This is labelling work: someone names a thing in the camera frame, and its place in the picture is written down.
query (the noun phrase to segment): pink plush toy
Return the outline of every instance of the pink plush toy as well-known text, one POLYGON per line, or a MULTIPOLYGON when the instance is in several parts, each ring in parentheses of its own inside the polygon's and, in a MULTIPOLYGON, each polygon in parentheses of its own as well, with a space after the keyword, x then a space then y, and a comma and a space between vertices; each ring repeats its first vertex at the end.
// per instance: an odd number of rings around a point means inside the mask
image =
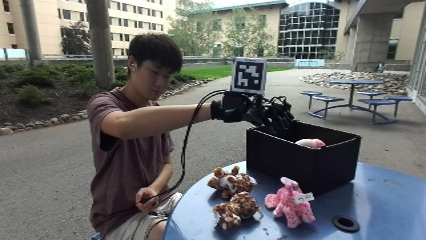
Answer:
POLYGON ((313 149, 320 149, 325 146, 325 143, 320 139, 301 139, 296 142, 296 144, 313 149))
POLYGON ((308 201, 297 203, 294 197, 304 196, 298 183, 292 179, 282 177, 281 182, 285 185, 278 189, 277 194, 268 194, 265 197, 266 208, 274 209, 274 217, 285 216, 288 227, 296 228, 302 221, 310 223, 316 221, 308 201))

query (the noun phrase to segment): grass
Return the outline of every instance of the grass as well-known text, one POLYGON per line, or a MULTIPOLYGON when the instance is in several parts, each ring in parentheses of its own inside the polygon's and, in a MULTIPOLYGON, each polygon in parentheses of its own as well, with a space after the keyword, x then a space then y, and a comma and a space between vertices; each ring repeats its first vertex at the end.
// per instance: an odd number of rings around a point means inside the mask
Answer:
MULTIPOLYGON (((290 68, 269 67, 268 72, 285 71, 289 69, 290 68)), ((183 69, 181 73, 185 75, 195 76, 197 79, 219 79, 232 75, 232 65, 208 68, 183 69)))

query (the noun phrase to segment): table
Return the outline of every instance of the table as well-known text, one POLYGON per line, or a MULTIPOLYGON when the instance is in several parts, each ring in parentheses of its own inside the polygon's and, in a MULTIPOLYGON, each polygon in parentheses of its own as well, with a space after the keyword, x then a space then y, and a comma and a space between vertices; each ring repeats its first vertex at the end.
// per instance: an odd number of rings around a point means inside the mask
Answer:
POLYGON ((314 117, 320 117, 322 118, 321 115, 318 115, 320 112, 325 111, 326 109, 333 109, 333 108, 340 108, 340 107, 349 107, 350 109, 354 110, 361 110, 361 111, 366 111, 370 112, 373 114, 376 114, 377 116, 380 116, 382 119, 385 119, 385 122, 392 122, 393 120, 389 119, 385 115, 382 115, 381 113, 370 110, 369 108, 365 108, 362 106, 358 106, 353 103, 354 101, 354 92, 356 92, 356 85, 372 85, 372 84, 384 84, 384 81, 377 81, 377 80, 364 80, 364 79, 333 79, 328 81, 332 84, 349 84, 350 85, 350 93, 349 93, 349 102, 346 104, 341 104, 341 105, 334 105, 326 108, 322 108, 317 111, 310 112, 310 115, 313 115, 314 117))
POLYGON ((252 191, 264 218, 246 219, 233 229, 213 226, 216 218, 212 208, 221 200, 216 190, 207 186, 213 174, 205 176, 184 194, 167 224, 164 239, 425 239, 426 236, 426 180, 358 163, 356 179, 342 187, 316 196, 310 202, 317 220, 297 228, 286 227, 285 218, 273 218, 266 210, 266 194, 276 193, 281 182, 257 170, 246 170, 245 161, 240 172, 256 178, 258 185, 252 191), (332 219, 336 215, 353 218, 360 231, 338 230, 332 219))

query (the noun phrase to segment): sky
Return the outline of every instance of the sky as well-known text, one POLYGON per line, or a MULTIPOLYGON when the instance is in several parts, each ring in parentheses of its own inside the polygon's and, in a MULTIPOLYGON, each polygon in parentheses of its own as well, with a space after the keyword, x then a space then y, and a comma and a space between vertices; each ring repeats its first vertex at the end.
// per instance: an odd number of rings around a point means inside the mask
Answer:
MULTIPOLYGON (((216 7, 228 7, 228 6, 236 6, 242 4, 250 4, 250 3, 262 3, 262 2, 270 2, 273 0, 211 0, 216 7)), ((286 3, 293 3, 300 0, 286 0, 286 3)))

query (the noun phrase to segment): tree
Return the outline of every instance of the tree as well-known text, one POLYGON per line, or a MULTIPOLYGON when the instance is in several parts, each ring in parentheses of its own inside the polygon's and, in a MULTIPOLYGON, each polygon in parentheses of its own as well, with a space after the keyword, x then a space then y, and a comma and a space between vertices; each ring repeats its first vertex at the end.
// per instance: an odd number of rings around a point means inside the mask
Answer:
POLYGON ((224 53, 228 57, 276 56, 273 36, 266 32, 266 19, 254 8, 233 9, 225 27, 224 53))
POLYGON ((213 44, 220 34, 213 31, 215 13, 212 3, 203 2, 188 10, 176 10, 177 17, 168 17, 173 37, 185 56, 212 56, 213 44))
POLYGON ((88 26, 83 21, 71 23, 69 27, 61 27, 61 47, 64 54, 91 54, 91 35, 87 28, 88 26))

